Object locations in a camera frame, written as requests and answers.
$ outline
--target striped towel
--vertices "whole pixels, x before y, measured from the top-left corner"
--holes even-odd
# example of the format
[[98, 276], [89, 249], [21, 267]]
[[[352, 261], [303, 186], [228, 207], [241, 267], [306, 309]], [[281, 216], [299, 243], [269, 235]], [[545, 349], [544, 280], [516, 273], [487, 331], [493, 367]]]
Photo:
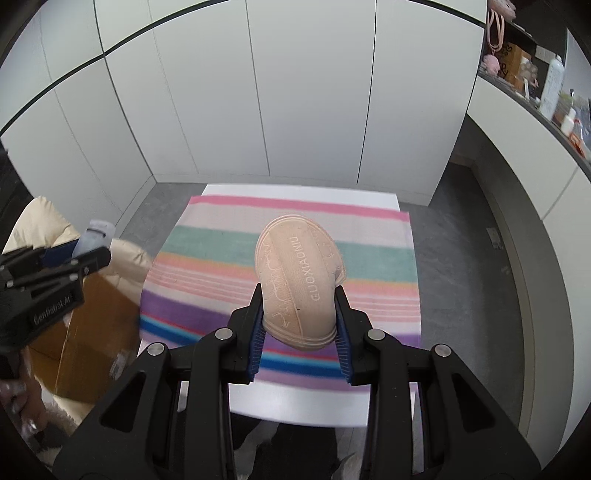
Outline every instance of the striped towel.
[[[141, 299], [141, 336], [169, 348], [225, 326], [257, 284], [256, 241], [273, 219], [299, 214], [321, 225], [343, 255], [343, 287], [373, 326], [419, 346], [421, 316], [407, 213], [331, 203], [207, 195], [192, 197], [156, 256]], [[300, 352], [267, 335], [257, 379], [348, 390], [333, 344]]]

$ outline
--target gray floor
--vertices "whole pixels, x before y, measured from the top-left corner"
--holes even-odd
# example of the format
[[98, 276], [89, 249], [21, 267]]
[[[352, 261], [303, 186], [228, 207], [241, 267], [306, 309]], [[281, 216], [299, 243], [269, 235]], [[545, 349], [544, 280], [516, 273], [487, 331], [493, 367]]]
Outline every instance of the gray floor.
[[[157, 184], [121, 237], [155, 255], [190, 196], [204, 187]], [[474, 175], [449, 164], [429, 207], [400, 208], [411, 215], [423, 347], [450, 345], [517, 424], [524, 381], [519, 304], [506, 252], [493, 247], [486, 230], [496, 222]], [[420, 469], [418, 416], [414, 423]]]

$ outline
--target beige jacket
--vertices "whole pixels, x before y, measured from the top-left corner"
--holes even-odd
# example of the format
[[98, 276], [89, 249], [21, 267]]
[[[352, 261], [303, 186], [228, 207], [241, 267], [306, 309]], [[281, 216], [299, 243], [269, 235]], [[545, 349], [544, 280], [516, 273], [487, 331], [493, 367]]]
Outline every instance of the beige jacket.
[[[3, 253], [20, 247], [54, 247], [78, 238], [80, 234], [45, 197], [37, 197], [23, 210], [12, 229]], [[152, 258], [131, 242], [113, 239], [111, 263], [99, 274], [139, 305], [139, 298]], [[54, 395], [54, 400], [79, 424], [92, 409], [86, 404]]]

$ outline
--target bottle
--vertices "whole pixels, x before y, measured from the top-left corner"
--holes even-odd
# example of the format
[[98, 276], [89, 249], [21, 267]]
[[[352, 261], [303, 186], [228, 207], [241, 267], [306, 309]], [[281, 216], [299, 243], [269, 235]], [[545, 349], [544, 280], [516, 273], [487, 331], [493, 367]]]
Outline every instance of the bottle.
[[560, 131], [568, 138], [570, 133], [573, 131], [574, 128], [574, 117], [577, 116], [577, 112], [574, 108], [570, 109], [568, 115], [564, 116], [564, 120], [562, 120], [562, 125], [560, 126]]
[[90, 226], [86, 229], [72, 252], [72, 258], [79, 257], [95, 248], [111, 247], [113, 236], [115, 235], [115, 225], [104, 220], [91, 220]]
[[556, 55], [556, 58], [550, 62], [540, 102], [540, 113], [544, 115], [546, 120], [552, 120], [556, 105], [558, 104], [558, 96], [562, 89], [563, 79], [564, 65], [562, 65], [562, 59]]

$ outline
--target person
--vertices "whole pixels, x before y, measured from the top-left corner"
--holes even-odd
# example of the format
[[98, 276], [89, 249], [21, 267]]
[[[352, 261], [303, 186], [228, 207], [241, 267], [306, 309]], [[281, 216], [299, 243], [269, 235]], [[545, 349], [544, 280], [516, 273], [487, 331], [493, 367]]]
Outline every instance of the person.
[[41, 385], [33, 376], [28, 348], [21, 351], [19, 377], [0, 379], [0, 403], [12, 419], [20, 418], [20, 435], [29, 440], [47, 427], [47, 410], [41, 398]]

